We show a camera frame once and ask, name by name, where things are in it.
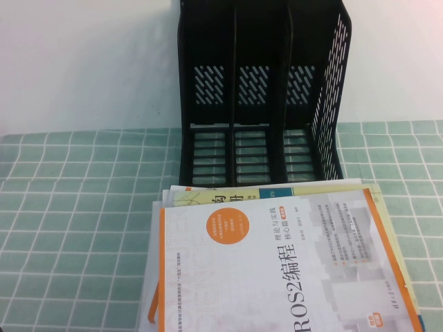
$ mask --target green checkered tablecloth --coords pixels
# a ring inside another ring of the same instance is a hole
[[[427,331],[443,326],[443,121],[339,124],[345,177],[377,182]],[[0,322],[6,332],[136,331],[151,202],[176,184],[180,130],[6,136]]]

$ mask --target orange stripe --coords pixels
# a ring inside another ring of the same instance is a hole
[[[397,262],[397,259],[395,258],[394,251],[392,250],[392,247],[390,245],[388,235],[386,234],[385,228],[381,222],[379,212],[377,211],[375,203],[372,200],[371,191],[369,189],[364,189],[363,191],[365,193],[366,201],[368,202],[369,209],[372,214],[372,218],[374,218],[375,225],[377,227],[377,230],[379,231],[379,234],[381,237],[381,242],[383,243],[383,246],[385,247],[385,251],[388,256],[390,265],[392,267],[392,270],[394,271],[394,276],[395,276],[395,279],[397,280],[397,283],[399,285],[400,293],[401,293],[401,296],[403,297],[404,304],[406,305],[406,309],[408,310],[410,322],[412,323],[415,332],[422,332],[423,331],[422,325],[420,324],[420,321],[418,319],[418,315],[415,312],[413,301],[410,298],[408,289],[406,288],[406,284],[404,282],[404,278],[401,273],[400,266]]]
[[[159,332],[165,332],[165,209],[160,210]]]
[[[147,314],[147,320],[150,321],[150,323],[155,323],[155,312],[157,311],[157,306],[159,306],[159,283],[157,283],[157,287],[155,288],[154,297],[152,298],[150,311]]]

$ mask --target small orange label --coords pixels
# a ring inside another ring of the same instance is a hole
[[[380,313],[372,313],[372,315],[368,316],[369,325],[371,327],[383,327],[383,319],[381,318]]]
[[[240,242],[249,232],[248,217],[240,210],[224,207],[212,213],[206,230],[214,241],[221,244]]]
[[[280,216],[283,220],[286,219],[286,212],[284,211],[284,207],[280,206]]]

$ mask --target printed title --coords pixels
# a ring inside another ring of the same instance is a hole
[[[307,317],[307,308],[303,304],[305,296],[303,295],[302,283],[300,281],[300,268],[298,266],[296,251],[293,244],[288,246],[278,246],[278,258],[282,264],[282,278],[287,280],[286,289],[288,300],[294,303],[291,307],[291,314],[296,318],[293,323],[294,332],[311,332],[309,327],[309,318]]]

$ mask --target textbook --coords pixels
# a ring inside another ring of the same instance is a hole
[[[423,331],[369,189],[165,208],[159,241],[160,332]]]

